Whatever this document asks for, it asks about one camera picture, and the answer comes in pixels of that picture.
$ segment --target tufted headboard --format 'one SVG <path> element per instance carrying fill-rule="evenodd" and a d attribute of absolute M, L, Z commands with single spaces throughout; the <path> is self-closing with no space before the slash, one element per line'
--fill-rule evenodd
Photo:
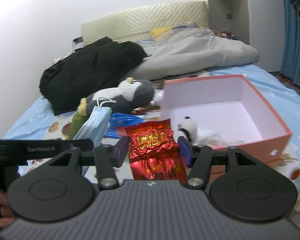
<path fill-rule="evenodd" d="M 189 21 L 209 27 L 205 1 L 150 5 L 114 13 L 82 24 L 81 36 L 85 45 L 105 36 L 114 41 L 140 41 L 148 38 L 153 29 L 184 25 Z"/>

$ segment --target red foil package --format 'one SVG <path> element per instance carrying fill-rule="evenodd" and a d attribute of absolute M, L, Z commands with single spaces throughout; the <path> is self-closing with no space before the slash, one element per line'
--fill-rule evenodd
<path fill-rule="evenodd" d="M 180 179 L 186 183 L 186 170 L 173 140 L 170 119 L 126 127 L 130 136 L 129 161 L 134 179 Z"/>

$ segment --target blue plastic bag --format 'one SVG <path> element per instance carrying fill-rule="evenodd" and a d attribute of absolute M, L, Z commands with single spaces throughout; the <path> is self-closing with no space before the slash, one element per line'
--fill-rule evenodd
<path fill-rule="evenodd" d="M 145 122 L 141 117 L 130 115 L 130 114 L 120 114 L 114 113 L 110 116 L 109 125 L 106 129 L 105 136 L 108 138 L 120 139 L 122 135 L 120 135 L 117 127 L 128 127 L 132 125 L 136 125 L 142 122 Z"/>

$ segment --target curtain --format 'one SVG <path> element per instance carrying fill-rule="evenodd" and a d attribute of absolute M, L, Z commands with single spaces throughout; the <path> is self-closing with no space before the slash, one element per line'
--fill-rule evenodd
<path fill-rule="evenodd" d="M 285 45 L 280 73 L 300 86 L 300 14 L 290 0 L 284 0 Z"/>

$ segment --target open box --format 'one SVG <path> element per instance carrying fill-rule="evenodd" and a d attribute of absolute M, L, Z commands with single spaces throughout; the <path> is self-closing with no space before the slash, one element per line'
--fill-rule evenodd
<path fill-rule="evenodd" d="M 185 116 L 195 119 L 198 128 L 220 132 L 223 141 L 244 141 L 236 146 L 270 167 L 277 165 L 292 135 L 275 109 L 242 75 L 165 81 L 161 119 L 170 118 L 172 129 L 177 130 Z M 213 166 L 210 180 L 223 173 L 224 167 Z"/>

